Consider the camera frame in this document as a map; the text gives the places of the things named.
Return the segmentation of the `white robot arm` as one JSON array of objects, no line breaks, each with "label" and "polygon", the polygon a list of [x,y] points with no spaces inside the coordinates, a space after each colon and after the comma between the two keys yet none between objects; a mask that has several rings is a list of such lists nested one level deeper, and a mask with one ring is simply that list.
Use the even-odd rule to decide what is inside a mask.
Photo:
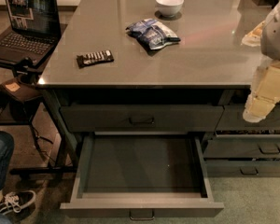
[{"label": "white robot arm", "polygon": [[257,123],[280,102],[280,0],[266,19],[243,37],[242,43],[260,46],[261,53],[271,59],[263,59],[257,67],[243,112],[245,121]]}]

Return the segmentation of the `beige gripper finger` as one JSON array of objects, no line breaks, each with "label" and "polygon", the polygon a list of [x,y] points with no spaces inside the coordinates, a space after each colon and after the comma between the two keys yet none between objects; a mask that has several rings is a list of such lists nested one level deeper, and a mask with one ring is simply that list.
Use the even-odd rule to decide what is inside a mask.
[{"label": "beige gripper finger", "polygon": [[253,30],[251,30],[248,34],[246,34],[242,38],[242,44],[249,47],[259,46],[263,27],[264,27],[264,21],[259,23]]},{"label": "beige gripper finger", "polygon": [[274,107],[275,104],[257,99],[249,94],[245,103],[243,119],[250,123],[260,122],[266,119]]}]

